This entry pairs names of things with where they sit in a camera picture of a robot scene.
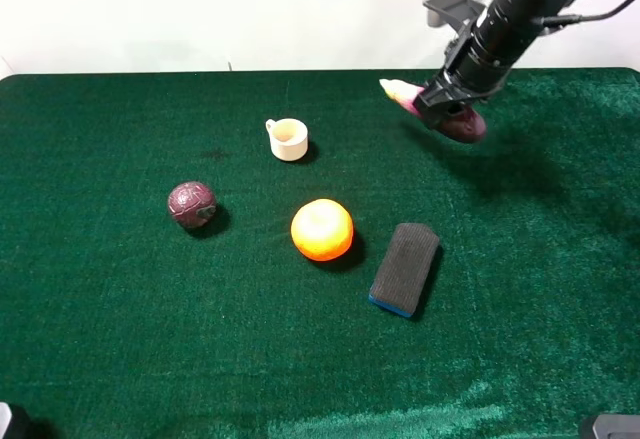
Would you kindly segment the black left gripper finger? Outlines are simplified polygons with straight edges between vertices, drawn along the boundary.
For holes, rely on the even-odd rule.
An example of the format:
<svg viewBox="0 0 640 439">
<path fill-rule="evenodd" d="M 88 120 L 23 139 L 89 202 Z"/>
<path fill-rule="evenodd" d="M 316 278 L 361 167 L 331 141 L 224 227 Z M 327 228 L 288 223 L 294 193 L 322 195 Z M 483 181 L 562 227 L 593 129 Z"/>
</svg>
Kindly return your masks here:
<svg viewBox="0 0 640 439">
<path fill-rule="evenodd" d="M 467 112 L 467 106 L 463 103 L 451 102 L 441 106 L 440 114 L 443 118 L 463 117 Z"/>
</svg>

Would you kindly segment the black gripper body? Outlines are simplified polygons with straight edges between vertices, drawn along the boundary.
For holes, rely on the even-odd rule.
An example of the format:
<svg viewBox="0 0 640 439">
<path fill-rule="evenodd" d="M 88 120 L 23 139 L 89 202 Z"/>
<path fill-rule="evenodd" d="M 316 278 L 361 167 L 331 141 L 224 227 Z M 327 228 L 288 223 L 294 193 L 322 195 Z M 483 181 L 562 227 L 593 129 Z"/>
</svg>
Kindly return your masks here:
<svg viewBox="0 0 640 439">
<path fill-rule="evenodd" d="M 458 102 L 467 106 L 467 112 L 472 112 L 472 106 L 490 97 L 490 92 L 478 92 L 467 88 L 453 79 L 444 69 L 441 69 L 416 95 L 412 102 L 421 120 L 453 120 L 459 118 L 443 118 L 440 114 L 442 105 Z"/>
</svg>

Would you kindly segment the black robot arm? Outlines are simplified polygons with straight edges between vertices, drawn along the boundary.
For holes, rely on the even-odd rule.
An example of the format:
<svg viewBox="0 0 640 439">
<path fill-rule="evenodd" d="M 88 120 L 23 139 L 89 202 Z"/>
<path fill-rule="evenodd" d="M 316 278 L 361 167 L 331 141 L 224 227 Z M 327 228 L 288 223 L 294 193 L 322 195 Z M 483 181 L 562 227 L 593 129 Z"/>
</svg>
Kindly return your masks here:
<svg viewBox="0 0 640 439">
<path fill-rule="evenodd" d="M 499 92 L 514 64 L 540 36 L 593 16 L 565 15 L 574 0 L 425 0 L 428 23 L 450 25 L 456 38 L 442 68 L 425 83 L 413 106 L 430 127 L 471 112 Z"/>
</svg>

